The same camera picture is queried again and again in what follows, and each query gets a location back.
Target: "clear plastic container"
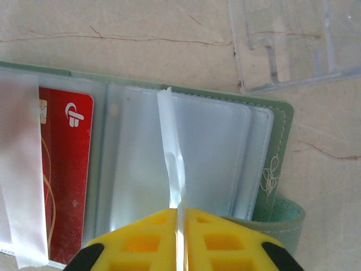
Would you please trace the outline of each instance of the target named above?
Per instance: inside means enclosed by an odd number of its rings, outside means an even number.
[[[243,93],[361,74],[361,0],[229,3]]]

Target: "card holder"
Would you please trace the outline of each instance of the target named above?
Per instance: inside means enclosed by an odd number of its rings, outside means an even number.
[[[113,170],[117,163],[117,143],[118,135],[120,132],[120,122],[116,121],[117,118],[122,114],[119,107],[112,106],[111,101],[116,99],[121,99],[123,91],[127,89],[126,86],[142,86],[144,88],[154,88],[154,89],[166,89],[170,85],[161,84],[155,82],[139,81],[128,78],[120,78],[114,76],[106,75],[97,75],[91,73],[69,71],[62,69],[53,69],[47,67],[39,67],[33,65],[23,65],[17,63],[6,63],[0,62],[0,73],[2,72],[16,72],[16,73],[30,73],[37,74],[39,76],[51,76],[58,77],[61,80],[65,81],[90,81],[95,85],[100,84],[103,87],[98,90],[94,89],[89,90],[85,89],[85,93],[94,94],[95,100],[95,111],[94,111],[94,126],[92,132],[92,144],[91,144],[91,158],[90,158],[90,174],[89,174],[89,183],[87,191],[87,204],[86,204],[86,216],[85,216],[85,228],[83,233],[83,244],[86,244],[90,241],[91,238],[99,235],[102,229],[109,229],[111,222],[107,219],[102,220],[102,216],[107,218],[110,217],[111,208],[107,208],[107,205],[111,207],[112,201],[106,200],[102,202],[98,200],[101,194],[108,193],[107,190],[113,189],[113,180],[116,172]],[[118,84],[116,91],[111,91],[112,84]],[[294,217],[287,217],[284,221],[278,217],[273,218],[274,203],[276,204],[276,185],[277,177],[280,175],[281,166],[283,162],[283,156],[285,152],[285,147],[287,145],[288,134],[290,130],[290,125],[293,119],[293,108],[287,102],[280,100],[269,99],[269,98],[260,98],[260,97],[251,97],[246,95],[239,94],[230,94],[230,93],[221,93],[218,91],[210,91],[205,89],[190,89],[183,88],[180,86],[172,86],[173,92],[183,93],[192,95],[193,97],[208,97],[211,99],[219,99],[223,101],[229,101],[231,103],[240,103],[247,106],[256,106],[258,108],[265,108],[272,111],[274,116],[274,123],[272,125],[272,132],[270,135],[270,143],[268,145],[266,161],[264,163],[264,171],[269,170],[271,172],[271,177],[276,180],[275,186],[272,189],[268,189],[268,179],[263,174],[261,177],[261,187],[266,188],[266,191],[259,188],[257,201],[254,207],[254,214],[252,217],[253,221],[237,220],[239,223],[248,224],[262,224],[264,232],[271,232],[273,225],[278,225],[277,231],[282,233],[287,233],[287,238],[284,238],[284,243],[288,247],[288,240],[293,239],[292,249],[295,249],[299,239],[299,234],[294,234],[293,231],[289,231],[289,225],[294,225],[294,228],[298,229],[298,233],[301,232],[302,222],[304,219],[303,216],[297,215]],[[295,207],[295,203],[290,203],[290,206]],[[237,207],[237,202],[232,205],[230,211],[231,214],[235,214]],[[298,214],[302,213],[302,208],[299,207],[300,211],[297,211]],[[280,211],[285,217],[290,213],[289,209]]]
[[[249,106],[252,113],[245,162],[236,190],[232,217],[251,220],[270,141],[274,115],[269,108]]]
[[[109,117],[119,122],[105,145],[117,153],[114,183],[101,183],[96,233],[101,234],[166,208],[168,175],[162,153],[157,90],[109,87]],[[173,93],[180,147],[186,167],[187,205],[216,215],[229,214],[239,182],[251,111],[243,104]],[[107,127],[115,127],[112,122]],[[111,171],[114,163],[104,164]]]

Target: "table surface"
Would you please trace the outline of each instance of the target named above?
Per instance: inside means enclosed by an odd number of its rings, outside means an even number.
[[[227,1],[7,0],[0,13],[3,61],[239,92]],[[295,108],[279,192],[306,210],[296,254],[306,270],[361,266],[359,85],[267,94]],[[1,254],[0,267],[16,270],[15,259]]]

